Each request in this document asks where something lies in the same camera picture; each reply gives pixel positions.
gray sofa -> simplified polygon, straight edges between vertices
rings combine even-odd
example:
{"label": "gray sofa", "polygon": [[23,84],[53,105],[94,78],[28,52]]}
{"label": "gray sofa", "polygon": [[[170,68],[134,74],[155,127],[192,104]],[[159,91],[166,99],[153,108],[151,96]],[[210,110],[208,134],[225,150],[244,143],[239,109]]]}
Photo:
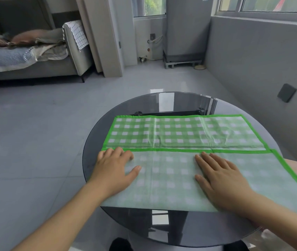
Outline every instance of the gray sofa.
{"label": "gray sofa", "polygon": [[[49,13],[49,16],[47,16],[47,19],[49,19],[48,25],[51,26],[49,29],[54,29],[54,21],[52,20],[47,3],[44,2],[43,5],[45,5],[45,7],[43,7],[43,12],[47,10]],[[38,23],[36,23],[36,26],[36,28],[31,29],[48,29],[38,28]],[[24,69],[0,72],[0,80],[79,75],[84,82],[84,73],[93,65],[93,57],[90,47],[86,46],[79,51],[71,29],[67,25],[65,25],[65,42],[69,52],[69,56],[67,58],[63,60],[37,62]]]}

right hand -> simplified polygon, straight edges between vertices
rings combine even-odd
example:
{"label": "right hand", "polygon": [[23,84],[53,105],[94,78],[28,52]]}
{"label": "right hand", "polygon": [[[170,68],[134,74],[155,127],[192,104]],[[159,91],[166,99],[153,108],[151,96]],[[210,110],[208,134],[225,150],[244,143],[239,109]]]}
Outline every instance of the right hand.
{"label": "right hand", "polygon": [[205,152],[195,159],[208,180],[198,174],[195,179],[215,206],[244,215],[249,202],[260,196],[232,162]]}

window frame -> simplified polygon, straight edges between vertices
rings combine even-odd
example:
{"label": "window frame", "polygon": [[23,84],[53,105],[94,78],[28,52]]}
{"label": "window frame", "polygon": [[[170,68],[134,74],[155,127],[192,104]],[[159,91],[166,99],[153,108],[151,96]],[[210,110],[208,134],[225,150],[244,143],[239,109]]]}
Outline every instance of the window frame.
{"label": "window frame", "polygon": [[217,0],[216,16],[297,22],[297,12],[242,11],[245,0],[238,0],[235,11],[220,11],[221,1]]}

round glass table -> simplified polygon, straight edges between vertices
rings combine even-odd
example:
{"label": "round glass table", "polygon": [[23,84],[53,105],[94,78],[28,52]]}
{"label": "round glass table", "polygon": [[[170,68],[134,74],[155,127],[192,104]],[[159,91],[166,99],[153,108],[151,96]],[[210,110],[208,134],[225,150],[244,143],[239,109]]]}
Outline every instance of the round glass table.
{"label": "round glass table", "polygon": [[[270,148],[280,153],[275,140],[252,116],[225,101],[195,93],[168,92],[142,95],[107,112],[93,127],[83,151],[83,172],[86,181],[92,174],[98,152],[108,134],[114,117],[161,112],[200,110],[203,115],[243,114]],[[232,243],[256,230],[252,223],[229,212],[167,211],[168,224],[153,225],[152,210],[102,207],[116,222],[139,236],[168,245],[210,247]]]}

